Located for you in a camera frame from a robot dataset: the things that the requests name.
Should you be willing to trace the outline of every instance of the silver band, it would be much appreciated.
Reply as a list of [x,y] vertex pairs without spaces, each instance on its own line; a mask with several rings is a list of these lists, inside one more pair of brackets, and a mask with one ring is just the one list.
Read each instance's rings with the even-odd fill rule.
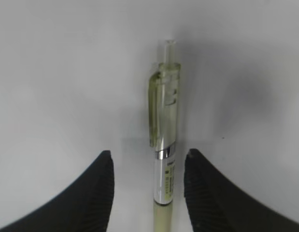
[[162,160],[162,159],[167,159],[168,157],[171,157],[175,153],[175,143],[173,143],[171,146],[168,148],[165,148],[161,151],[156,151],[156,159]]

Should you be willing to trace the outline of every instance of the ridged texture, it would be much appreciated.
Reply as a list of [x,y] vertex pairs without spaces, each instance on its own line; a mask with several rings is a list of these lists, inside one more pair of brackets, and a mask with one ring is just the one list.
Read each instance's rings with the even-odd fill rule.
[[114,198],[114,166],[110,160],[90,195],[83,220],[75,232],[105,232]]
[[194,232],[234,232],[193,159],[185,160],[185,200]]
[[113,197],[113,161],[103,151],[54,199],[0,232],[105,232]]

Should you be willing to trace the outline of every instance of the transparent pen body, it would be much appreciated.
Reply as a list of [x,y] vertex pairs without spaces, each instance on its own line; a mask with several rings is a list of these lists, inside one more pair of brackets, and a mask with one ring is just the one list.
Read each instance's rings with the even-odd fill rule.
[[155,148],[154,199],[172,201],[180,64],[161,63],[149,81],[150,145]]

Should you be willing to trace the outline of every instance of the white surface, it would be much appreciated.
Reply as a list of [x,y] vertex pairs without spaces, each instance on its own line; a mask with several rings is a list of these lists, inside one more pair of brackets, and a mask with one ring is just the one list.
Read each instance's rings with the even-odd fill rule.
[[109,231],[152,231],[146,81],[169,37],[185,102],[173,231],[192,231],[193,146],[299,222],[299,0],[0,0],[0,227],[110,149]]

